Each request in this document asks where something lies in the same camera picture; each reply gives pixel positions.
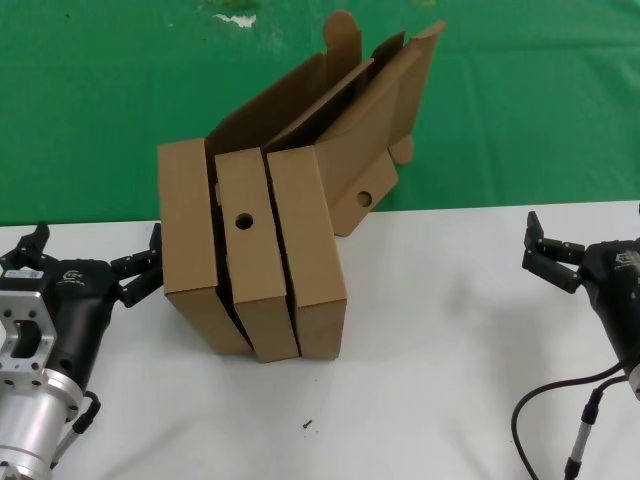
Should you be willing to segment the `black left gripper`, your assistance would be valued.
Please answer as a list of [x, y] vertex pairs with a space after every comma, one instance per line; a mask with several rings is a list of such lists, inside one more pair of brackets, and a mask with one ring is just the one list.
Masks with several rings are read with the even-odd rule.
[[25, 374], [30, 383], [48, 370], [85, 388], [118, 298], [131, 308], [163, 286], [161, 224], [154, 224], [147, 250], [111, 266], [42, 258], [49, 235], [38, 223], [1, 256], [1, 381], [17, 384]]

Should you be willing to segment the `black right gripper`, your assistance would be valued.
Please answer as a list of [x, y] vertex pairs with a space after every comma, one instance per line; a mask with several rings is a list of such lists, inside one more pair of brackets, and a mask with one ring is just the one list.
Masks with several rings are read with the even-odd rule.
[[[547, 238], [529, 211], [522, 268], [567, 293], [582, 284], [619, 360], [639, 344], [639, 240], [589, 246]], [[579, 272], [566, 264], [580, 265]]]

